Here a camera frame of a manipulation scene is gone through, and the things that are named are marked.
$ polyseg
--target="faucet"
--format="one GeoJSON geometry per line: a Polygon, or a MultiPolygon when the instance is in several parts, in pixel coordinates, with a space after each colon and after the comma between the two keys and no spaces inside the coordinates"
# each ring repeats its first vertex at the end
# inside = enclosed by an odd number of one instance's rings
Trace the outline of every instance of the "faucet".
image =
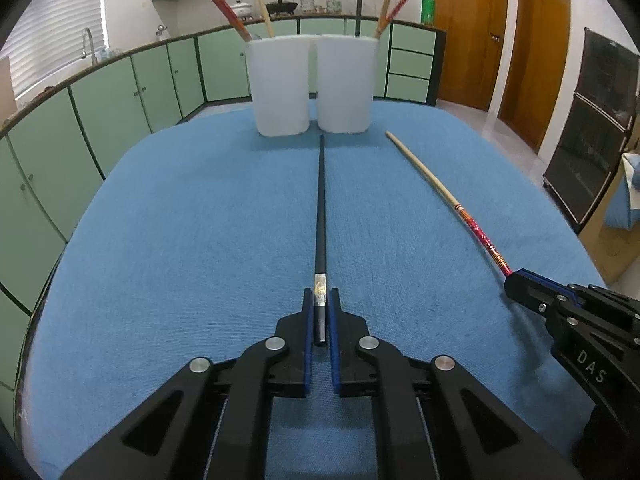
{"type": "Polygon", "coordinates": [[[91,66],[95,66],[98,64],[98,60],[95,57],[95,49],[94,49],[94,37],[91,35],[91,30],[89,27],[85,27],[82,30],[82,55],[81,59],[86,57],[86,37],[89,36],[89,46],[91,47],[91,66]]]}

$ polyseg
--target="cooking pot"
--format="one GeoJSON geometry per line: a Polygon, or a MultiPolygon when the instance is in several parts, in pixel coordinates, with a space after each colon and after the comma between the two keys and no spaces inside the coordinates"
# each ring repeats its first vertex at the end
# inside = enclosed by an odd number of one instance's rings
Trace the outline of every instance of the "cooking pot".
{"type": "Polygon", "coordinates": [[[285,2],[284,0],[278,0],[277,2],[271,2],[267,4],[267,12],[269,14],[293,14],[298,4],[296,2],[285,2]]]}
{"type": "Polygon", "coordinates": [[[236,14],[236,16],[241,20],[247,20],[251,17],[251,4],[246,4],[241,2],[240,0],[236,0],[236,2],[230,7],[231,10],[236,14]]]}

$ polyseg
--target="blue towel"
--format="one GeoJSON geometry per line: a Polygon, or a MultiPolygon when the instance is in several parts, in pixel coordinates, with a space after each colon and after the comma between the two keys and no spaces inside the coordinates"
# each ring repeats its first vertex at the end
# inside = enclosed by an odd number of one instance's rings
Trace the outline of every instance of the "blue towel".
{"type": "MultiPolygon", "coordinates": [[[[567,453],[592,402],[386,129],[513,268],[602,285],[562,215],[478,134],[436,108],[375,102],[367,132],[326,136],[329,286],[373,335],[422,360],[450,354],[567,453]]],[[[315,123],[263,138],[242,110],[159,132],[122,158],[66,248],[27,364],[23,444],[45,480],[191,358],[239,356],[300,309],[318,143],[315,123]]],[[[314,357],[310,396],[274,402],[267,478],[376,478],[368,399],[336,397],[326,350],[314,357]]]]}

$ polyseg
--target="white plastic cup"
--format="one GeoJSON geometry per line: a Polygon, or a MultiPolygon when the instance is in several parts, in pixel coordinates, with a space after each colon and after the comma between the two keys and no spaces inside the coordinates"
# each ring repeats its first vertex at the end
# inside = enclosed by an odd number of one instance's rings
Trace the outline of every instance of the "white plastic cup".
{"type": "Polygon", "coordinates": [[[309,128],[309,45],[308,36],[247,43],[255,125],[262,135],[295,135],[309,128]]]}
{"type": "Polygon", "coordinates": [[[332,134],[357,134],[371,123],[379,41],[327,34],[318,50],[318,126],[332,134]]]}

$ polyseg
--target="black pot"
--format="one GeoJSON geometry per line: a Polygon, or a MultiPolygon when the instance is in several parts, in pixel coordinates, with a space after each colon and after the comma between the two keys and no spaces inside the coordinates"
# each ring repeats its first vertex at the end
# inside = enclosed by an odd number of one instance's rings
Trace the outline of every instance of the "black pot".
{"type": "Polygon", "coordinates": [[[285,2],[284,0],[278,0],[277,2],[271,2],[267,4],[267,12],[269,14],[293,14],[298,4],[296,2],[285,2]]]}

